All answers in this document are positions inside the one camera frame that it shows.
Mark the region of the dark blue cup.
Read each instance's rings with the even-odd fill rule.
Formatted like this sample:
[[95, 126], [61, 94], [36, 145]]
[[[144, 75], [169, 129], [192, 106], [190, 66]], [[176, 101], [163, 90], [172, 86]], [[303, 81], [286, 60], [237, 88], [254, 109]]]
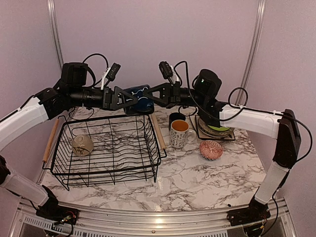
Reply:
[[143, 95], [144, 90], [147, 90], [149, 88], [150, 86], [148, 84], [144, 84], [124, 89], [125, 92], [138, 99], [137, 104], [123, 109], [127, 115], [152, 114], [155, 111], [153, 100]]

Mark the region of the dark teal cup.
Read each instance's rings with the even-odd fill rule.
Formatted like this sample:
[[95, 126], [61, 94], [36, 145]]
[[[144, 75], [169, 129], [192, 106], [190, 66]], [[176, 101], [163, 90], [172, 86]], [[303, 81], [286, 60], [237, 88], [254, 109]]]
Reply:
[[186, 120], [186, 116], [181, 113], [171, 113], [169, 115], [169, 124], [172, 124], [175, 120]]

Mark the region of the square floral plate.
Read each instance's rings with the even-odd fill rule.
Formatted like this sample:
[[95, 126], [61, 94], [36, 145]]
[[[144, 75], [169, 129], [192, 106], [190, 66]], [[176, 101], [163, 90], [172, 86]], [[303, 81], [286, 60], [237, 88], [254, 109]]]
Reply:
[[234, 132], [232, 131], [230, 134], [228, 134], [227, 136], [213, 136], [213, 135], [209, 135], [208, 133], [205, 133], [199, 126], [198, 124], [198, 116], [195, 116], [194, 118], [194, 126], [195, 129], [197, 130], [197, 136], [199, 139], [201, 140], [217, 140], [217, 141], [235, 141], [236, 137]]

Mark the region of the floral glass mug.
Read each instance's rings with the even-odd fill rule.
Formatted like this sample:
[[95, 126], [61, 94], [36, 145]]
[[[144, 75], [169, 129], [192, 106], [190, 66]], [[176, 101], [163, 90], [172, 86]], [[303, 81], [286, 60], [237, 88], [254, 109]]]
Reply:
[[172, 147], [183, 148], [186, 144], [193, 144], [196, 138], [197, 133], [186, 121], [178, 119], [171, 123], [169, 143]]

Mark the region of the grey reindeer plate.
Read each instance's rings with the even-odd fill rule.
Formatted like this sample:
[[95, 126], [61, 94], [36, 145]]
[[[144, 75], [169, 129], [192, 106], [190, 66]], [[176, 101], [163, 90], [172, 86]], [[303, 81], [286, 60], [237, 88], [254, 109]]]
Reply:
[[227, 136], [228, 134], [230, 134], [232, 131], [234, 131], [234, 128], [230, 128], [230, 130], [228, 131], [224, 131], [224, 132], [218, 132], [218, 131], [214, 131], [212, 129], [210, 129], [208, 127], [208, 125], [201, 120], [200, 118], [198, 119], [198, 124], [200, 126], [200, 128], [205, 132], [208, 133], [209, 135], [213, 135], [213, 136]]

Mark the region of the beige bowl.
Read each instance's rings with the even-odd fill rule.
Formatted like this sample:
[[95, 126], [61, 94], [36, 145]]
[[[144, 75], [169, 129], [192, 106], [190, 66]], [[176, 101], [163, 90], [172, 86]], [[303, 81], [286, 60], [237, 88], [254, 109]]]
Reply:
[[80, 134], [74, 137], [72, 140], [72, 150], [76, 156], [84, 157], [89, 154], [94, 149], [94, 143], [92, 139], [85, 134]]

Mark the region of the green plate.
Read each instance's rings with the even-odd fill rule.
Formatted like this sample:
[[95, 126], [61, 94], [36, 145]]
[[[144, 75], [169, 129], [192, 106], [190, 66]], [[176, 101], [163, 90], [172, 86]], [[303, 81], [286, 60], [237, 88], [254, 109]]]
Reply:
[[208, 127], [210, 128], [210, 129], [212, 129], [212, 130], [214, 130], [214, 131], [218, 131], [218, 132], [224, 132], [224, 131], [228, 131], [228, 130], [230, 130], [230, 128], [229, 127], [215, 127], [215, 126], [210, 126], [210, 125], [208, 125]]

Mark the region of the blue patterned bowl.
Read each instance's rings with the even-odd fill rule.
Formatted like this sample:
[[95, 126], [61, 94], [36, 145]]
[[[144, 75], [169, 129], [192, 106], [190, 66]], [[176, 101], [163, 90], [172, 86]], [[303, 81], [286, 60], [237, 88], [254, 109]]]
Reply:
[[207, 160], [217, 160], [223, 154], [222, 146], [212, 140], [202, 141], [199, 146], [200, 154]]

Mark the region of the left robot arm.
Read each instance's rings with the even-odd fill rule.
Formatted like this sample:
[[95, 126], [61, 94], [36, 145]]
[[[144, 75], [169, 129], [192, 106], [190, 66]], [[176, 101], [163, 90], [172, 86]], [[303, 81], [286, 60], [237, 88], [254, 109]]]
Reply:
[[[119, 69], [119, 64], [112, 64], [101, 79], [101, 87], [96, 88], [96, 77], [87, 63], [65, 63], [60, 79], [52, 88], [30, 96], [20, 108], [0, 120], [0, 148], [74, 107], [116, 111], [137, 104], [138, 99], [123, 89], [108, 87]], [[67, 212], [49, 188], [9, 169], [4, 157], [0, 158], [0, 186], [37, 205], [38, 216], [57, 220]]]

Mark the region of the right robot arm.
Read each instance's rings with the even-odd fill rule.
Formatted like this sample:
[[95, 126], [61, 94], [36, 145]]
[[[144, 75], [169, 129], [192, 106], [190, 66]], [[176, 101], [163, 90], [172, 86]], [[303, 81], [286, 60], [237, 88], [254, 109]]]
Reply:
[[298, 157], [301, 145], [298, 126], [307, 126], [297, 120], [289, 109], [270, 112], [218, 101], [216, 96], [222, 81], [209, 69], [202, 69], [192, 82], [187, 81], [186, 88], [182, 87], [175, 67], [162, 61], [159, 69], [167, 82], [143, 92], [157, 105], [165, 108], [195, 106], [198, 115], [208, 125], [244, 129], [277, 140], [272, 164], [248, 207], [232, 210], [228, 214], [230, 220], [238, 217], [257, 220], [268, 210], [268, 201], [285, 183], [291, 168], [301, 161]]

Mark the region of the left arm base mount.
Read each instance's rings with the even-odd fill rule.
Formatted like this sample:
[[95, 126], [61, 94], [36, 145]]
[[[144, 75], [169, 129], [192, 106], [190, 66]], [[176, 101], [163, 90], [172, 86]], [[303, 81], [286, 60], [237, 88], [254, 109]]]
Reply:
[[53, 220], [57, 224], [68, 223], [75, 225], [79, 211], [75, 208], [60, 206], [53, 192], [44, 187], [48, 194], [48, 200], [38, 207], [36, 215], [45, 219]]

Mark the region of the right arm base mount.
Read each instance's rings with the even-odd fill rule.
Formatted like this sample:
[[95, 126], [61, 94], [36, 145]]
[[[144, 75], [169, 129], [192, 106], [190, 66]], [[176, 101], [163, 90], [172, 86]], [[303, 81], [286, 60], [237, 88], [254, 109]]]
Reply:
[[231, 226], [266, 220], [270, 217], [268, 205], [258, 202], [255, 196], [251, 199], [248, 207], [230, 210], [227, 213], [227, 220]]

